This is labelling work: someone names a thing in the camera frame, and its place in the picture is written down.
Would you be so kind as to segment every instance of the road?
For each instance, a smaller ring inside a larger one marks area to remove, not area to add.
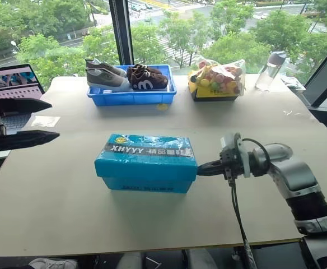
[[[180,17],[182,18],[190,18],[192,17],[193,10],[201,12],[205,15],[205,17],[209,17],[213,6],[207,5],[204,6],[202,4],[187,4],[184,2],[171,0],[170,6],[168,5],[168,0],[146,0],[152,6],[151,10],[145,10],[144,12],[136,12],[131,10],[131,5],[135,4],[143,4],[144,1],[140,0],[129,0],[128,5],[131,12],[130,22],[132,25],[137,24],[138,22],[145,21],[146,18],[151,18],[152,23],[158,24],[163,19],[163,8],[169,8],[172,11],[178,11],[180,13]],[[299,14],[302,9],[302,4],[300,5],[285,5],[282,7],[283,10],[288,12],[289,14]],[[278,10],[280,6],[274,7],[255,7],[253,18],[248,19],[246,22],[246,26],[243,30],[248,30],[252,27],[256,26],[257,21],[266,17],[270,12]],[[94,18],[97,21],[98,26],[100,25],[107,25],[111,24],[111,16],[110,15],[101,15],[101,14],[94,14]],[[166,40],[160,40],[160,43],[163,49],[167,52],[168,55],[172,55],[173,51],[168,48]],[[62,45],[66,45],[68,47],[77,47],[82,44],[82,38],[66,41],[61,43]],[[0,61],[0,67],[9,66],[9,65],[16,65],[19,64],[13,57],[3,59]]]

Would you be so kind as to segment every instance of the gray sneaker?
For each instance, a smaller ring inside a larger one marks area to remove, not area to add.
[[[120,77],[126,77],[126,71],[122,70],[121,68],[117,68],[115,66],[112,66],[108,63],[105,62],[100,62],[98,59],[85,59],[86,62],[86,67],[87,68],[95,68],[95,69],[100,69],[104,68],[106,70],[109,70],[110,72],[119,75]]]
[[[113,92],[130,91],[130,82],[106,69],[86,69],[87,84]]]
[[[28,265],[34,269],[79,269],[78,262],[73,259],[38,258]]]

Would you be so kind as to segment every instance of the shoe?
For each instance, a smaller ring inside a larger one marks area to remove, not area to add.
[[[78,262],[73,259],[46,259],[32,260],[28,265],[34,269],[79,269]]]
[[[131,86],[134,91],[165,89],[168,82],[164,75],[151,73],[146,69],[136,70],[131,75]]]
[[[131,82],[131,75],[132,75],[132,73],[135,72],[135,71],[139,71],[141,69],[145,69],[145,70],[147,70],[150,73],[155,73],[155,74],[159,74],[159,75],[162,74],[161,71],[158,70],[158,69],[155,69],[155,68],[152,68],[152,67],[145,66],[143,64],[137,63],[133,67],[129,67],[128,68],[127,77],[128,77],[129,82]]]
[[[115,66],[112,66],[105,62],[100,62],[98,59],[94,58],[94,60],[91,59],[85,59],[86,62],[86,68],[94,68],[94,69],[106,69],[110,72],[119,75],[120,77],[126,77],[126,71],[122,70],[120,68],[117,68]]]
[[[106,69],[86,69],[87,84],[91,87],[98,87],[113,92],[129,91],[129,81]]]

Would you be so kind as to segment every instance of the crosswalk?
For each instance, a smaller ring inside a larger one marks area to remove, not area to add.
[[[158,44],[159,44],[160,48],[162,50],[164,50],[164,52],[166,53],[167,58],[171,58],[173,60],[176,60],[175,59],[175,56],[177,58],[180,58],[180,52],[175,51],[174,48],[170,48],[169,47],[169,41],[166,38],[163,38],[161,36],[158,36],[157,37],[157,41],[158,41]],[[194,63],[196,58],[197,58],[197,55],[196,54],[193,54],[191,63]],[[183,53],[183,59],[184,59],[183,60],[183,64],[185,66],[188,66],[189,63],[190,63],[190,53],[185,51]]]

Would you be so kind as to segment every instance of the street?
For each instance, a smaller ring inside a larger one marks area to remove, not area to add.
[[[152,9],[147,9],[144,11],[134,11],[132,10],[132,6],[137,4],[145,4],[148,3]],[[165,8],[168,8],[170,11],[179,12],[181,18],[191,18],[193,15],[193,10],[196,10],[198,12],[201,12],[205,15],[205,17],[209,18],[211,10],[213,6],[211,5],[203,5],[203,4],[188,4],[185,2],[177,1],[177,0],[129,0],[128,2],[129,11],[130,11],[130,23],[131,25],[135,25],[139,22],[151,20],[151,23],[158,25],[159,22],[164,18],[163,10]],[[285,10],[289,14],[299,14],[301,12],[303,5],[302,4],[290,4],[285,5],[282,7],[282,10]],[[270,6],[270,7],[255,7],[254,8],[254,14],[253,18],[250,18],[246,22],[246,26],[243,31],[246,31],[252,27],[256,26],[257,21],[263,20],[267,17],[267,15],[275,10],[279,10],[280,6]],[[94,18],[97,22],[97,27],[103,26],[103,25],[109,25],[112,24],[111,20],[111,14],[108,15],[102,15],[102,14],[94,14]],[[324,30],[324,26],[317,25],[317,29]],[[160,46],[163,48],[163,50],[166,52],[167,57],[172,57],[174,54],[173,49],[169,48],[168,41],[160,38],[159,39]],[[65,45],[68,47],[77,47],[82,44],[82,38],[74,39],[74,40],[68,40],[61,45]],[[189,56],[188,53],[185,54],[186,60],[185,64],[188,64]],[[0,60],[0,67],[8,66],[8,65],[16,65],[19,64],[17,60],[15,60],[14,57],[10,57],[7,59]]]

